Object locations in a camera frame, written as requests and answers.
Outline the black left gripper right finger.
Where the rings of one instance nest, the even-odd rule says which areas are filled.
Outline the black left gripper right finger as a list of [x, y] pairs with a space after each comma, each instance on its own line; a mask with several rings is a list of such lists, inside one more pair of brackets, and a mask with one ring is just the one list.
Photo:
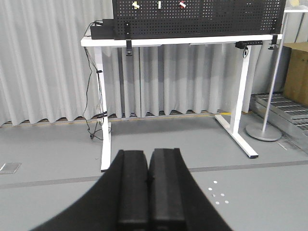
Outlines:
[[180, 150], [155, 149], [149, 165], [152, 231], [230, 231], [189, 172]]

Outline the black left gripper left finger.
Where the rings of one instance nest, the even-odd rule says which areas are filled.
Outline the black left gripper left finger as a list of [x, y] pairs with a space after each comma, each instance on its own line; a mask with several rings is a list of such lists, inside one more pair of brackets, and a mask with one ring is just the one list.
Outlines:
[[143, 151], [118, 151], [99, 180], [36, 231], [148, 230], [148, 166]]

